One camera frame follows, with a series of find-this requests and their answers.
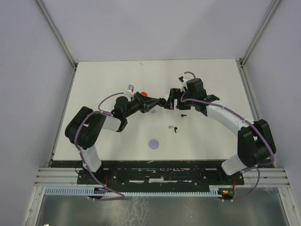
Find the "right aluminium frame post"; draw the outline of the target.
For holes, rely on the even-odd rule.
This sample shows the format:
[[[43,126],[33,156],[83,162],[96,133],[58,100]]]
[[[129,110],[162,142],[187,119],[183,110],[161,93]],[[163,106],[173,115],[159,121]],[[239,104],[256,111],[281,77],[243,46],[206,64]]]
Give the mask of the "right aluminium frame post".
[[[272,0],[269,4],[269,7],[266,10],[250,44],[248,45],[244,56],[239,60],[241,68],[245,67],[248,61],[250,60],[253,52],[255,51],[256,46],[259,44],[259,41],[261,40],[263,34],[267,30],[270,22],[272,21],[274,15],[278,11],[282,2],[282,0]]]

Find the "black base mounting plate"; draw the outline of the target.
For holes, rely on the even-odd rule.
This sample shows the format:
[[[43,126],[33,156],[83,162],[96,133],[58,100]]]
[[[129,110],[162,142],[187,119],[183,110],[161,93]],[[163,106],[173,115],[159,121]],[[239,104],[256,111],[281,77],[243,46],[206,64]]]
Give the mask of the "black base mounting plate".
[[[221,161],[103,161],[90,175],[79,171],[78,183],[102,182],[121,193],[208,192],[210,186],[235,186],[244,183],[241,173],[227,176]]]

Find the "aluminium frame post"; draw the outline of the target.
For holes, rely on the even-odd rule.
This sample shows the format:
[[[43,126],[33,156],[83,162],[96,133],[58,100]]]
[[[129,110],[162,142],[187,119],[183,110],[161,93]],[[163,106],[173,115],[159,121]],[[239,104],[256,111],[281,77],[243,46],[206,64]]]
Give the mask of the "aluminium frame post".
[[[263,34],[267,30],[270,22],[272,21],[274,15],[278,11],[282,2],[282,0],[272,0],[269,4],[269,7],[266,10],[250,44],[248,45],[244,56],[239,60],[241,68],[245,67],[248,61],[250,60],[253,52],[255,51],[256,46],[259,44],[259,41],[261,40]]]
[[[58,27],[56,26],[51,14],[50,14],[50,11],[48,10],[45,2],[43,0],[35,0],[34,1],[39,10],[41,11],[42,15],[44,16],[51,32],[53,33],[55,39],[57,40],[60,48],[62,49],[62,51],[64,52],[64,55],[66,56],[66,58],[68,59],[70,65],[73,67],[73,68],[76,68],[77,67],[77,63],[75,62],[75,60],[73,59],[73,56],[71,54],[71,51],[69,50],[69,48],[67,47],[67,44],[63,38],[63,36],[61,35]]]

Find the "controller board with leds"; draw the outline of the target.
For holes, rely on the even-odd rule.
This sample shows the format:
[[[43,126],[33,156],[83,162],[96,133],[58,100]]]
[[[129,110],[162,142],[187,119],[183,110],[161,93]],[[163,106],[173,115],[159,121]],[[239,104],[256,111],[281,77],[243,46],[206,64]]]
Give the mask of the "controller board with leds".
[[[222,199],[233,199],[235,196],[234,188],[224,188],[221,190]]]

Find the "black charging case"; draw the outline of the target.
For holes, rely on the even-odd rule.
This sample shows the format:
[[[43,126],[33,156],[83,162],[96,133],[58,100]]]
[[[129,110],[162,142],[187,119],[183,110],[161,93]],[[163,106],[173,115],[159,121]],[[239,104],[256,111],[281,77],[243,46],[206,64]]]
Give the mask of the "black charging case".
[[[164,98],[160,98],[158,101],[159,106],[164,106],[166,104],[166,100]]]

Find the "aluminium front rail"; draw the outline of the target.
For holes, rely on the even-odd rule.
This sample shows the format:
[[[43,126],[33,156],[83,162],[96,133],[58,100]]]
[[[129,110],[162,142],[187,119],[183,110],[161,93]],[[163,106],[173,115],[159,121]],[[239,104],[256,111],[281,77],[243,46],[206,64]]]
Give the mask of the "aluminium front rail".
[[[84,184],[78,183],[78,174],[74,168],[39,168],[34,185],[35,186],[94,186],[96,183]],[[286,172],[283,168],[276,169],[260,169],[260,177],[256,170],[250,170],[244,173],[239,179],[243,180],[241,185],[236,182],[236,188],[250,188],[257,185],[258,188],[270,187],[289,187]]]

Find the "left aluminium frame post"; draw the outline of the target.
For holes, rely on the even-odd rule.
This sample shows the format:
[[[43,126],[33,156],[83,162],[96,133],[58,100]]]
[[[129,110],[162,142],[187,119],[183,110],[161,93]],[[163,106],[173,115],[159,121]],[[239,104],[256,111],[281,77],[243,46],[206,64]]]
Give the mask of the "left aluminium frame post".
[[[67,44],[63,38],[63,36],[61,35],[58,27],[56,26],[51,14],[50,14],[50,11],[48,10],[45,2],[43,0],[35,0],[34,1],[39,10],[41,11],[42,15],[44,16],[51,32],[53,33],[55,39],[57,40],[60,48],[62,49],[62,51],[64,52],[64,55],[66,56],[66,58],[68,59],[70,65],[73,67],[73,68],[76,68],[77,67],[77,63],[75,62],[75,60],[73,59],[73,56],[71,54],[71,51],[69,50],[69,48],[67,47]]]

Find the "purple charging case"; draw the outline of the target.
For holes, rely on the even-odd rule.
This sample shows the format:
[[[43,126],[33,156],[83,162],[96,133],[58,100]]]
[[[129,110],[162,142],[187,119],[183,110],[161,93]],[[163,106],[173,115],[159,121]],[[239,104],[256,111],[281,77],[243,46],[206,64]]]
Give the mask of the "purple charging case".
[[[159,141],[153,139],[149,142],[149,147],[151,149],[157,149],[159,147]]]

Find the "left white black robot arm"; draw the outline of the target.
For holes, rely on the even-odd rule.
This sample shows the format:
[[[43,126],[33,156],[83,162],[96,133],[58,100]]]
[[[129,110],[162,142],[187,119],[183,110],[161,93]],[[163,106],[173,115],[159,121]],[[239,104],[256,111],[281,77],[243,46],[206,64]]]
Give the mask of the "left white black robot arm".
[[[88,170],[88,179],[98,184],[103,181],[104,172],[100,169],[102,162],[97,154],[96,142],[101,130],[122,132],[127,126],[127,118],[140,111],[147,113],[155,106],[164,107],[164,98],[151,98],[134,93],[130,98],[122,95],[116,99],[111,112],[93,111],[86,106],[82,107],[65,129],[65,136],[76,146]]]

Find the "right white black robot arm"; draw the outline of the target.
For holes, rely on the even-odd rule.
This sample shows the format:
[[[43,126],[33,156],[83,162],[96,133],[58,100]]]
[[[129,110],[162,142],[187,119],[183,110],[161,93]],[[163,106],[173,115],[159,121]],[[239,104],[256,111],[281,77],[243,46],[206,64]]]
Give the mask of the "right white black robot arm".
[[[217,96],[207,94],[200,78],[179,78],[182,87],[170,89],[165,109],[189,110],[192,107],[216,120],[237,136],[237,153],[221,164],[216,180],[227,184],[233,174],[275,161],[276,147],[267,121],[247,119],[227,107]]]

